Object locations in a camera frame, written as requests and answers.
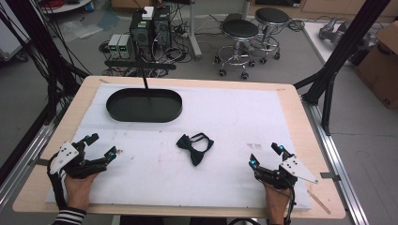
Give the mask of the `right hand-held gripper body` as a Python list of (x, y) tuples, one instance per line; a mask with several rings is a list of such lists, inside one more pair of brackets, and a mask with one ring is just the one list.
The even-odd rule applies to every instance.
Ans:
[(277, 170), (262, 167), (259, 172), (254, 172), (254, 177), (278, 189), (292, 188), (299, 178), (314, 184), (318, 183), (315, 175), (297, 156), (284, 160)]

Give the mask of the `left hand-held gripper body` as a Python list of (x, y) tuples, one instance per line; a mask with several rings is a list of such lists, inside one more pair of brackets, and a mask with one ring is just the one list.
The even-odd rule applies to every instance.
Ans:
[(102, 158), (93, 161), (86, 160), (84, 149), (84, 142), (64, 142), (50, 162), (49, 173), (56, 174), (64, 171), (72, 178), (83, 179), (107, 170), (107, 164)]

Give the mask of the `black oval tray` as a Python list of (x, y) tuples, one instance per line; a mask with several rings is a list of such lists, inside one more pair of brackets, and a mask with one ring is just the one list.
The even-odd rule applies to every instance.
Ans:
[(124, 88), (106, 102), (108, 114), (120, 122), (166, 123), (182, 112), (182, 97), (169, 89)]

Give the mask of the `black bow tie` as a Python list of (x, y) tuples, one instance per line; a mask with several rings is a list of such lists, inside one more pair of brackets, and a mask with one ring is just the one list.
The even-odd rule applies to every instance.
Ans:
[[(203, 151), (199, 151), (193, 147), (193, 144), (202, 140), (207, 141), (207, 148)], [(198, 166), (202, 162), (205, 153), (213, 146), (213, 144), (214, 141), (203, 132), (195, 134), (192, 137), (183, 134), (176, 142), (178, 148), (185, 149), (190, 153), (191, 163), (193, 166)]]

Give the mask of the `person's left hand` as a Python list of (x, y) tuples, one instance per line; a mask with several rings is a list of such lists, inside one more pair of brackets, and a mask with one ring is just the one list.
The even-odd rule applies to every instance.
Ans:
[(90, 190), (97, 174), (92, 174), (84, 179), (74, 179), (69, 175), (65, 178), (65, 187), (68, 194), (68, 207), (86, 210), (90, 204)]

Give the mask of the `person's right hand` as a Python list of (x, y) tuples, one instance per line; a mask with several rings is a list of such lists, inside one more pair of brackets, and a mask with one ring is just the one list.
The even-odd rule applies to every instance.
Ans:
[(277, 189), (269, 184), (264, 184), (264, 188), (266, 192), (268, 222), (271, 225), (284, 225), (284, 212), (290, 202), (290, 189)]

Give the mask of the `wooden stick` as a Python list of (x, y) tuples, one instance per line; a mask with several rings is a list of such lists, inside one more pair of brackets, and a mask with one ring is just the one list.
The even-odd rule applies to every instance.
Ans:
[(307, 190), (308, 194), (311, 196), (311, 198), (328, 214), (330, 215), (331, 212), (330, 210), (323, 204), (323, 202), (315, 195), (313, 194), (310, 190)]

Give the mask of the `white foam mat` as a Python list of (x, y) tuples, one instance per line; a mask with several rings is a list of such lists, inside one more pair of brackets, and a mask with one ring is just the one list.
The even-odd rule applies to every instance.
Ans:
[[(254, 178), (250, 155), (268, 169), (282, 159), (272, 143), (294, 149), (274, 91), (178, 87), (180, 116), (169, 123), (118, 122), (106, 110), (118, 84), (103, 84), (74, 135), (80, 140), (97, 133), (86, 147), (86, 158), (118, 154), (94, 181), (92, 203), (145, 206), (263, 208), (263, 186)], [(176, 142), (203, 132), (214, 141), (198, 166)]]

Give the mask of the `black tie rack stand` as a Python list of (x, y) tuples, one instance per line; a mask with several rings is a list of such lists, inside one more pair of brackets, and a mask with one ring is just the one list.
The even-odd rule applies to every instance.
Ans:
[(107, 60), (105, 65), (108, 67), (125, 67), (125, 68), (138, 68), (142, 71), (142, 78), (144, 82), (143, 88), (125, 88), (114, 92), (108, 98), (109, 101), (117, 101), (121, 99), (134, 99), (141, 101), (161, 101), (169, 100), (176, 101), (178, 105), (182, 104), (182, 98), (180, 94), (169, 89), (154, 89), (150, 88), (148, 85), (147, 77), (144, 73), (145, 68), (150, 69), (164, 69), (164, 70), (174, 70), (175, 65), (172, 64), (162, 64), (162, 63), (147, 63), (147, 62), (132, 62), (132, 61), (122, 61), (122, 60)]

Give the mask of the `grey power supply unit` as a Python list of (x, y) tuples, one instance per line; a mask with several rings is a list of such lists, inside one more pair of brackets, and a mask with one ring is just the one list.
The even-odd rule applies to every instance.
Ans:
[(130, 48), (129, 48), (129, 35), (121, 35), (118, 41), (118, 50), (121, 58), (127, 59), (130, 57)]
[(119, 50), (118, 50), (118, 42), (120, 40), (121, 36), (119, 34), (113, 34), (111, 39), (109, 40), (108, 43), (108, 48), (110, 50), (110, 54), (113, 58), (119, 58)]

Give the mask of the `black round stool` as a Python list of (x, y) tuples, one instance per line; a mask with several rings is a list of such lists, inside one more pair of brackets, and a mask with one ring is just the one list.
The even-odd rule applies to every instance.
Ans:
[(259, 62), (265, 64), (270, 53), (274, 53), (274, 58), (279, 60), (281, 57), (280, 42), (274, 36), (287, 25), (289, 16), (277, 8), (262, 7), (255, 11), (254, 18), (258, 22), (257, 28), (259, 29), (254, 47), (264, 53)]
[(234, 40), (232, 45), (221, 47), (214, 57), (214, 62), (220, 64), (219, 75), (224, 77), (226, 65), (239, 66), (242, 68), (240, 78), (247, 80), (249, 74), (246, 66), (254, 67), (255, 62), (252, 55), (243, 47), (244, 43), (249, 43), (258, 34), (258, 28), (249, 21), (242, 19), (225, 20), (221, 26), (222, 34)]

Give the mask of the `black computer tower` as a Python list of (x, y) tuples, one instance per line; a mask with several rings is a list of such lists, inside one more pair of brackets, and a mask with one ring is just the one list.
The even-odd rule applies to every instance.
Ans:
[(153, 17), (156, 40), (163, 49), (171, 47), (170, 12), (169, 6), (158, 7)]
[(148, 59), (152, 59), (152, 42), (154, 39), (153, 22), (142, 18), (143, 11), (136, 10), (132, 14), (130, 23), (130, 37), (134, 50), (142, 53)]

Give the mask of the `brown cardboard box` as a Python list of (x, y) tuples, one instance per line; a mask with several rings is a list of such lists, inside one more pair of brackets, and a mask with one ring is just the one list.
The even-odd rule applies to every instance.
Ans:
[(398, 109), (398, 21), (376, 34), (378, 43), (356, 68), (356, 74), (387, 109)]

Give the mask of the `grey table leg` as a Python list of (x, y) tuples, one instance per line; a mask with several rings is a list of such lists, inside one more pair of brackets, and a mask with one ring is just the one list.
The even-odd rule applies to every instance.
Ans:
[(193, 51), (193, 59), (200, 60), (202, 58), (202, 51), (199, 47), (197, 38), (195, 36), (195, 0), (189, 0), (190, 6), (190, 32), (189, 40)]

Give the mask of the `aluminium table rail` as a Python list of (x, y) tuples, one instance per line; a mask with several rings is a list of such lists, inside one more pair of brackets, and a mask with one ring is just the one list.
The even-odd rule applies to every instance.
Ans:
[(305, 112), (314, 127), (314, 133), (320, 141), (321, 151), (324, 154), (329, 166), (331, 179), (338, 189), (343, 200), (343, 206), (346, 213), (351, 218), (354, 225), (370, 225), (368, 218), (360, 204), (357, 193), (352, 186), (344, 163), (334, 143), (334, 140), (322, 128), (322, 113), (317, 106), (310, 105), (302, 101)]
[(16, 150), (20, 153), (20, 156), (0, 186), (0, 211), (8, 205), (12, 195), (20, 188), (34, 168), (53, 134), (54, 125), (43, 125), (29, 130), (17, 145)]

